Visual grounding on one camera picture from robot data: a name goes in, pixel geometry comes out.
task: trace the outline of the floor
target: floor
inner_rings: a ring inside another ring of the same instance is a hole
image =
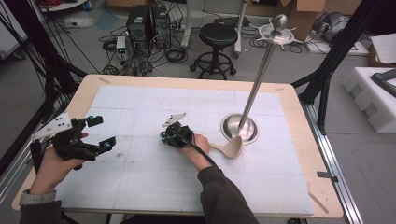
[[[124,13],[110,12],[105,6],[97,6],[90,12],[79,8],[66,10],[55,16],[60,20],[69,15],[89,17],[93,26],[70,30],[70,36],[90,59],[98,71],[106,65],[106,52],[98,40],[101,36],[110,35],[110,31],[123,26],[126,22]],[[194,18],[193,24],[211,22],[216,17],[207,15],[203,19]],[[267,23],[263,18],[250,18],[253,25],[261,26]],[[154,64],[158,66],[148,76],[197,78],[199,72],[192,73],[189,66],[203,51],[209,50],[200,42],[196,33],[191,34],[187,49],[188,59],[184,63],[165,63],[162,58]],[[74,47],[65,34],[61,34],[72,63],[88,73],[97,72],[87,62],[84,56]],[[228,76],[233,81],[253,81],[259,68],[265,49],[254,48],[248,39],[242,39],[242,54],[233,59],[236,75]],[[232,55],[232,49],[224,50]],[[304,46],[300,49],[285,47],[282,51],[276,48],[270,65],[264,77],[264,82],[291,83],[314,72],[326,55],[308,53]],[[367,58],[362,56],[347,56],[340,64],[332,78],[329,104],[326,118],[326,131],[331,141],[335,156],[352,192],[355,203],[361,213],[364,223],[392,223],[396,219],[396,134],[375,133],[366,117],[354,105],[351,96],[341,85],[342,80],[354,67],[367,66]],[[44,95],[35,70],[29,60],[17,61],[8,59],[0,61],[0,156],[13,143],[23,127],[44,102]],[[16,191],[27,176],[30,167],[17,179],[8,196],[0,204],[0,223],[17,223],[19,211],[10,207]],[[70,214],[79,223],[105,223],[103,214]],[[287,223],[287,218],[259,218],[261,223]],[[345,217],[337,219],[309,218],[308,223],[348,223]]]

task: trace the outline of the spoon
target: spoon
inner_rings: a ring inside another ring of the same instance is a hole
[[[219,146],[213,143],[209,143],[209,145],[224,153],[224,155],[228,158],[234,159],[238,157],[242,152],[242,137],[236,136],[230,140],[226,145]]]

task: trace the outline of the stool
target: stool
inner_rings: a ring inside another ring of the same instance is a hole
[[[344,88],[377,133],[396,133],[396,98],[370,79],[374,73],[390,69],[357,67],[343,81]]]
[[[224,80],[227,80],[226,72],[230,71],[230,74],[234,75],[236,70],[233,68],[233,62],[227,55],[219,51],[230,47],[238,40],[238,33],[235,29],[221,23],[209,23],[201,28],[199,37],[204,43],[212,47],[213,51],[201,54],[190,66],[190,70],[195,71],[197,66],[201,68],[202,72],[198,77],[200,79],[203,78],[204,73],[210,75],[221,74]],[[212,55],[212,60],[205,60],[206,55]],[[219,56],[224,57],[227,61],[221,62]]]

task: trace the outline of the white box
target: white box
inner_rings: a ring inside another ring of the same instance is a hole
[[[396,98],[375,84],[370,76],[391,69],[356,67],[343,81],[344,88],[377,133],[396,133]],[[396,79],[389,83],[396,85]]]

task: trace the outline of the black stool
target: black stool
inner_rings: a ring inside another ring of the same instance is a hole
[[[202,72],[198,77],[200,79],[202,79],[204,73],[210,75],[221,74],[224,80],[227,80],[226,72],[230,71],[230,74],[234,75],[236,70],[233,68],[233,62],[227,55],[219,51],[230,47],[238,40],[238,33],[235,29],[232,26],[221,23],[209,23],[201,28],[199,37],[204,43],[212,47],[213,52],[201,54],[194,64],[190,66],[190,70],[192,72],[195,71],[197,66],[201,68]],[[203,59],[204,56],[211,54],[213,55],[211,61]],[[221,62],[219,56],[223,56],[227,61]]]

